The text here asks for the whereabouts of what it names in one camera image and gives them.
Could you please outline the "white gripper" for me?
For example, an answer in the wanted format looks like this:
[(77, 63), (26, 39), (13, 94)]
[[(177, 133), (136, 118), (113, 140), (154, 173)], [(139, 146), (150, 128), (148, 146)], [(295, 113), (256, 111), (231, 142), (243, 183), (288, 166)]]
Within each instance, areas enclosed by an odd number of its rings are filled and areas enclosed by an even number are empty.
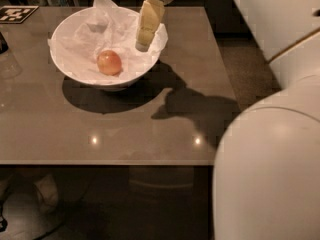
[(145, 0), (139, 13), (135, 48), (147, 52), (165, 13), (164, 4), (174, 0)]

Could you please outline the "white robot base below table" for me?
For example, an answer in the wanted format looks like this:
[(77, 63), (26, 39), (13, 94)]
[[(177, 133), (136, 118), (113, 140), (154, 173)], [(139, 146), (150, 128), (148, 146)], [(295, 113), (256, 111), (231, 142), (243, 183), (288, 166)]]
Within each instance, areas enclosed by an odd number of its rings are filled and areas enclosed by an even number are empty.
[(54, 232), (59, 201), (54, 177), (0, 180), (0, 240), (45, 240)]

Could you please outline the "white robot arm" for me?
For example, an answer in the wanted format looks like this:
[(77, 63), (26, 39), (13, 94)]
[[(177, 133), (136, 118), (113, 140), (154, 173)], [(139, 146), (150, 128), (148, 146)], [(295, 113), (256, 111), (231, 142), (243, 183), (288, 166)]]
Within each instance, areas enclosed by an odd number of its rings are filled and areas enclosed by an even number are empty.
[(320, 240), (320, 0), (233, 0), (281, 90), (217, 149), (211, 240)]

